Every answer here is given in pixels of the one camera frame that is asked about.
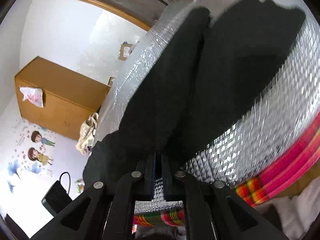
cartoon boy sticker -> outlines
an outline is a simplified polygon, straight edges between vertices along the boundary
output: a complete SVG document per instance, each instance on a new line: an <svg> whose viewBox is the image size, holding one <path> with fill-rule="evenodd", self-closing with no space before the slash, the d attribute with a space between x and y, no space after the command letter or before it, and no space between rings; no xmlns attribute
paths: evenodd
<svg viewBox="0 0 320 240"><path fill-rule="evenodd" d="M42 144L46 144L46 145L53 146L53 147L55 145L54 142L49 141L47 138L42 137L42 135L41 135L41 133L39 133L39 131L32 132L31 141L33 141L35 143L41 142Z"/></svg>
<svg viewBox="0 0 320 240"><path fill-rule="evenodd" d="M47 155L44 155L45 150L43 153L40 153L34 148L30 148L28 150L28 157L31 161L40 161L43 166L49 164L52 165L49 161L53 161L53 159L50 159Z"/></svg>

metal rivet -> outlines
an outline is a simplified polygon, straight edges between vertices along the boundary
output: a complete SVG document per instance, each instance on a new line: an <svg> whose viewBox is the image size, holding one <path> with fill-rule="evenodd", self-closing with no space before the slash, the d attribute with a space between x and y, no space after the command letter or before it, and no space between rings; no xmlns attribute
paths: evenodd
<svg viewBox="0 0 320 240"><path fill-rule="evenodd" d="M103 183L101 181L97 181L93 184L93 187L96 189L102 188Z"/></svg>
<svg viewBox="0 0 320 240"><path fill-rule="evenodd" d="M223 188L224 187L224 182L221 181L221 180L216 180L213 185L216 187L216 188Z"/></svg>
<svg viewBox="0 0 320 240"><path fill-rule="evenodd" d="M133 173L131 173L131 176L134 178L139 178L141 176L141 172L140 171L134 171Z"/></svg>
<svg viewBox="0 0 320 240"><path fill-rule="evenodd" d="M176 177L178 178L183 178L186 176L186 173L184 171L177 171L176 172Z"/></svg>

blue flower sticker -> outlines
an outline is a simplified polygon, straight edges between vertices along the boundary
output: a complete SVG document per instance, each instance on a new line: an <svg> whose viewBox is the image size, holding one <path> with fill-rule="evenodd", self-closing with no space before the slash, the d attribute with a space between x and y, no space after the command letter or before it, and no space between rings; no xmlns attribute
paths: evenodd
<svg viewBox="0 0 320 240"><path fill-rule="evenodd" d="M18 175L18 168L20 167L20 164L18 163L18 160L15 160L14 163L9 163L8 165L8 172L10 176L13 176L14 174L17 174L17 176L20 179L20 176Z"/></svg>
<svg viewBox="0 0 320 240"><path fill-rule="evenodd" d="M9 188L10 188L11 193L13 193L13 188L14 188L15 186L12 185L10 181L8 181L8 185L9 185Z"/></svg>
<svg viewBox="0 0 320 240"><path fill-rule="evenodd" d="M40 126L40 129L42 130L42 131L47 131L48 129L47 128L44 128L44 127L42 127L42 126Z"/></svg>
<svg viewBox="0 0 320 240"><path fill-rule="evenodd" d="M27 171L31 171L35 174L38 174L41 172L41 168L39 167L38 163L34 163L31 168L27 167L26 168Z"/></svg>

reflective insulation foil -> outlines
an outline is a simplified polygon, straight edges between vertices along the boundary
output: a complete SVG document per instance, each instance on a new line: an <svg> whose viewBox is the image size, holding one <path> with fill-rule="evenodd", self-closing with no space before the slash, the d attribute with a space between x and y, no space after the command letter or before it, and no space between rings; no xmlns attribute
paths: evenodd
<svg viewBox="0 0 320 240"><path fill-rule="evenodd" d="M121 69L102 105L95 140L118 129L128 101L193 8L207 7L214 24L237 1L181 0L170 4ZM220 179L234 185L256 175L288 149L319 111L319 25L303 0L273 1L284 8L302 9L305 23L264 96L221 136L212 138L206 149L199 149L184 167L201 181ZM135 213L180 206L181 202L164 201L162 182L156 181L154 200L137 202Z"/></svg>

white plastic bag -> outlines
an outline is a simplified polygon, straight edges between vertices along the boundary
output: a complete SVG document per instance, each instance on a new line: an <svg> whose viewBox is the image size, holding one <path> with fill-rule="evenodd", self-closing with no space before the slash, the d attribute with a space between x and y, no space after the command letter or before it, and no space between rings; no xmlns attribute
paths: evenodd
<svg viewBox="0 0 320 240"><path fill-rule="evenodd" d="M23 94L23 100L29 100L36 106L43 107L43 93L40 88L20 87L20 92Z"/></svg>

